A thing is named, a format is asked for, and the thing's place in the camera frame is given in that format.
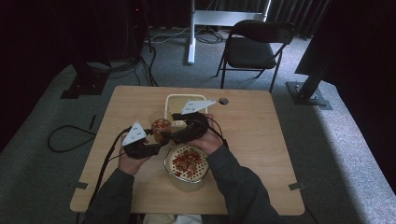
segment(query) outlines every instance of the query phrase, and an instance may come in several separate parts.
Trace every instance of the metal stand base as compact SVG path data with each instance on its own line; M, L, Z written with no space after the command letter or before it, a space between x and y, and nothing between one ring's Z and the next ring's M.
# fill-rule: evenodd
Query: metal stand base
M319 89L309 99L305 99L298 95L300 88L304 85L303 82L286 82L286 85L296 105L318 105L321 110L332 110L330 102L323 99Z
M78 77L75 78L69 90L62 93L61 99L77 99L80 95L101 95L106 85L108 72L93 72L95 80L89 86L78 84Z

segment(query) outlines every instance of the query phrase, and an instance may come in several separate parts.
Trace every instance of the black chair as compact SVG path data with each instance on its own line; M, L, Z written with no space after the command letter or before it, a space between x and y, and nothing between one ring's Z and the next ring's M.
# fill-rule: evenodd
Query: black chair
M282 60L282 50L293 39L295 26L285 22L240 21L230 31L225 43L218 72L222 70L221 88L224 87L226 70L260 71L265 69L275 72L269 92L274 87L277 70ZM282 44L274 54L271 43Z

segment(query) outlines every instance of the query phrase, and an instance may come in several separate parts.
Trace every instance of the white object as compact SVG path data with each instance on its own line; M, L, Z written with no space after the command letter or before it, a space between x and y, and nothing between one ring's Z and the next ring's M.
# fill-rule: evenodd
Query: white object
M205 101L206 98L200 94L170 94L166 97L165 112L163 117L173 121L172 115L180 113L188 101Z
M207 101L188 101L183 109L181 109L180 114L191 114L195 113L201 109L207 108L210 105L215 104L215 100L207 100Z
M202 224L201 215L179 215L176 219L176 224Z
M266 21L271 0L266 2L262 13L195 10L191 0L191 36L188 64L195 63L195 25L234 26L239 21Z
M134 123L132 126L131 131L128 132L125 139L122 141L122 146L125 147L131 143L139 141L140 139L145 138L147 135L140 125L139 121Z

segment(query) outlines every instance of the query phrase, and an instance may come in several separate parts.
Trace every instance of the dark sleeve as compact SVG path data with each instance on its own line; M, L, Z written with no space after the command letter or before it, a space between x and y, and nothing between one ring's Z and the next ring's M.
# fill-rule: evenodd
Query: dark sleeve
M260 178L240 166L227 147L220 147L206 160L224 196L231 223L286 223L270 204Z
M134 177L116 169L85 213L84 223L127 223L131 213Z

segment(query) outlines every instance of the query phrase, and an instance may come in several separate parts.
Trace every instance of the chair leg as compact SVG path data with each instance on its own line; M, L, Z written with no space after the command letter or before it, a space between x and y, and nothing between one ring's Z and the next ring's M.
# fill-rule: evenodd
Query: chair leg
M221 86L220 88L223 89L224 88L224 78L225 78L225 68L227 66L227 62L223 62L223 69L222 69L222 75L221 75Z
M276 69L275 69L273 80L271 81L271 86L270 86L270 90L269 90L270 93L272 92L272 88L274 87L275 79L276 79L276 76L277 76L277 70L279 69L281 61L282 61L282 51L279 52L279 57L277 59Z
M219 71L220 71L220 68L221 68L221 66L222 66L223 63L224 63L224 52L223 52L223 54L221 55L221 60L220 60L220 63L219 63L218 72L216 73L215 77L218 77L218 76L219 76Z
M260 71L260 73L259 73L256 77L254 77L254 78L260 77L264 71L265 71L265 69L262 69L262 70Z
M269 90L270 93L272 92L272 88L274 87L274 84L275 84L275 79L276 79L278 68L279 68L279 63L276 65L276 69L275 69L275 72L274 72L273 80L271 81L271 86L270 86L270 90Z

